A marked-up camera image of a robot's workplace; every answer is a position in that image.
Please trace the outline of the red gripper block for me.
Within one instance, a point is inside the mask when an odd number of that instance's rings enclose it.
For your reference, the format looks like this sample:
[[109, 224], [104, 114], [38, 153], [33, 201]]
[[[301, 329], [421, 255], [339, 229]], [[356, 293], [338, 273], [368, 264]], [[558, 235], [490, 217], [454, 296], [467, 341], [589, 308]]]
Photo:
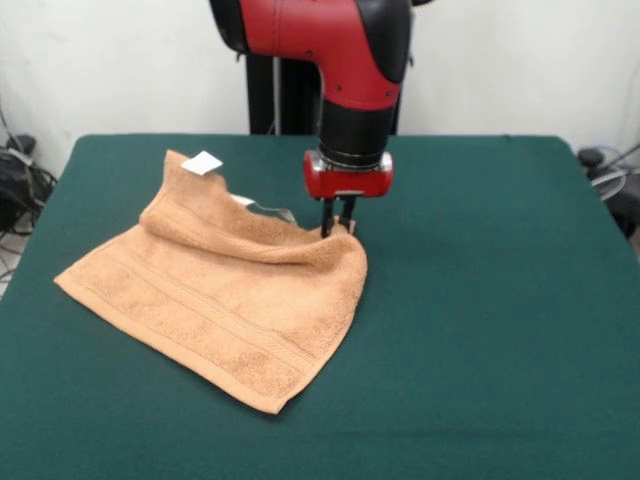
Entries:
[[303, 172], [309, 196], [323, 199], [320, 232], [322, 237], [328, 237], [334, 226], [334, 198], [342, 197], [343, 201], [339, 224], [348, 233], [353, 233], [357, 197], [385, 196], [393, 182], [394, 163], [392, 155], [384, 152], [373, 169], [340, 169], [329, 164], [319, 151], [308, 150], [304, 155]]

